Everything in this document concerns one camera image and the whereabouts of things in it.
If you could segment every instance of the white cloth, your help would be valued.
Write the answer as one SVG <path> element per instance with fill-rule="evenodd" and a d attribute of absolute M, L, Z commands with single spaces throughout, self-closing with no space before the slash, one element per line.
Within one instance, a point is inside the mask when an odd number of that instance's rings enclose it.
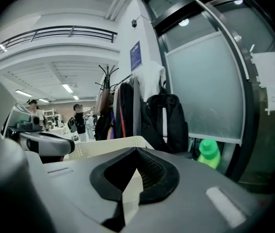
<path fill-rule="evenodd" d="M 91 128 L 94 127 L 93 116 L 89 116 L 88 120 L 85 121 L 85 125 L 90 125 Z"/>
<path fill-rule="evenodd" d="M 35 113 L 32 112 L 32 115 L 33 115 L 33 116 L 36 116 L 36 117 L 39 117 L 39 120 L 40 120 L 40 121 L 43 121 L 43 120 L 44 120 L 44 113 L 43 113 L 43 111 L 41 111 L 41 110 L 36 110 Z"/>
<path fill-rule="evenodd" d="M 90 139 L 94 139 L 93 127 L 91 127 L 90 124 L 85 125 L 85 131 L 88 133 L 88 136 L 89 136 Z"/>
<path fill-rule="evenodd" d="M 161 80 L 163 85 L 166 80 L 165 68 L 155 61 L 150 61 L 148 66 L 144 65 L 136 69 L 134 76 L 138 79 L 144 102 L 151 96 L 159 94 L 159 81 Z"/>

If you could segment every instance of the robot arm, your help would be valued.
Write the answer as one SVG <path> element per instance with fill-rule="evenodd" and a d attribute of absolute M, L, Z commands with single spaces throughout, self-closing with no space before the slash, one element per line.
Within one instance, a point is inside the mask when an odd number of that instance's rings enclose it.
<path fill-rule="evenodd" d="M 24 150 L 33 151 L 39 156 L 64 156 L 75 150 L 73 140 L 49 132 L 20 133 L 20 144 Z"/>

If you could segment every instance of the black backpack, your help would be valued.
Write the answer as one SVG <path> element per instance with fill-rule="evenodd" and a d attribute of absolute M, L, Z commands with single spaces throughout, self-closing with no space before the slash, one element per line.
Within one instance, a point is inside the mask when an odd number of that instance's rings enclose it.
<path fill-rule="evenodd" d="M 167 153 L 188 151 L 188 124 L 174 94 L 154 95 L 142 104 L 142 137 Z"/>

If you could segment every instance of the blue sign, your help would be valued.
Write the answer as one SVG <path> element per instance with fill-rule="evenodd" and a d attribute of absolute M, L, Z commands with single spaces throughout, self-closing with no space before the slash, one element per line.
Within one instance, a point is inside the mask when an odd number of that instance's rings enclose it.
<path fill-rule="evenodd" d="M 141 45 L 137 42 L 130 50 L 131 55 L 131 71 L 135 70 L 142 64 Z"/>

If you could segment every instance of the man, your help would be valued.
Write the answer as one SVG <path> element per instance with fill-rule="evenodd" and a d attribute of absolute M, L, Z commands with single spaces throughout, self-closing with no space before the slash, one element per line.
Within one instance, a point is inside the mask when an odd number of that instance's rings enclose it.
<path fill-rule="evenodd" d="M 74 108 L 74 111 L 76 112 L 74 114 L 74 118 L 76 122 L 79 139 L 81 142 L 86 142 L 87 136 L 85 133 L 85 120 L 88 120 L 88 117 L 86 116 L 85 118 L 83 118 L 83 110 L 82 110 L 81 104 L 75 104 L 73 108 Z"/>

